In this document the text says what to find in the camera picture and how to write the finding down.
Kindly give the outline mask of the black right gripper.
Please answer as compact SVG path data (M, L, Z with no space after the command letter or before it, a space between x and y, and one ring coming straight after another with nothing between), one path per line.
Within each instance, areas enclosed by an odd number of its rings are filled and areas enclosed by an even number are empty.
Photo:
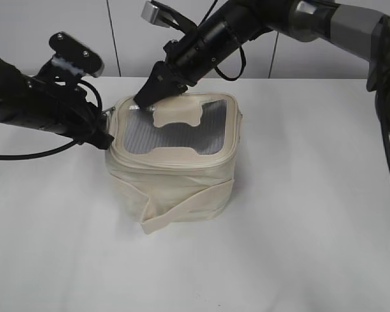
M171 40L163 47L166 58L154 64L143 87L134 96L139 107L153 104L187 91L214 70L226 81L236 81L244 68L235 77L228 77L218 65L238 50L244 60L244 50L239 36L225 20L204 22L197 29L188 32L179 41ZM173 80L168 79L169 70Z

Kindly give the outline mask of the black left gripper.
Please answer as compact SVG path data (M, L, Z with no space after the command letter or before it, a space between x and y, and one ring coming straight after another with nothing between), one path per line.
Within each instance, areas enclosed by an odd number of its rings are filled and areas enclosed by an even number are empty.
M114 137L107 132L107 117L96 88L83 75L52 73L26 76L25 126L72 138L107 150Z

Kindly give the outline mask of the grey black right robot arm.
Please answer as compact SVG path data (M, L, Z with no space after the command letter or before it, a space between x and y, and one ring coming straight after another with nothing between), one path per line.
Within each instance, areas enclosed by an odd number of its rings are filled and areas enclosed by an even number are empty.
M377 10L334 1L227 1L200 23L158 1L147 1L142 17L173 27L182 39L164 46L135 103L145 109L178 96L241 49L272 31L299 42L323 39L369 63L367 90L381 92L390 134L390 16Z

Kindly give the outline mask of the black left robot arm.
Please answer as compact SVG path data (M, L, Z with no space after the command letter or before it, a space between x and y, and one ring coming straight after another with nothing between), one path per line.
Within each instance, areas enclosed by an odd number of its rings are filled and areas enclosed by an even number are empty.
M0 124L68 137L78 144L107 150L114 140L107 132L102 100L83 74L49 60L30 77L0 58ZM87 90L97 104L87 101Z

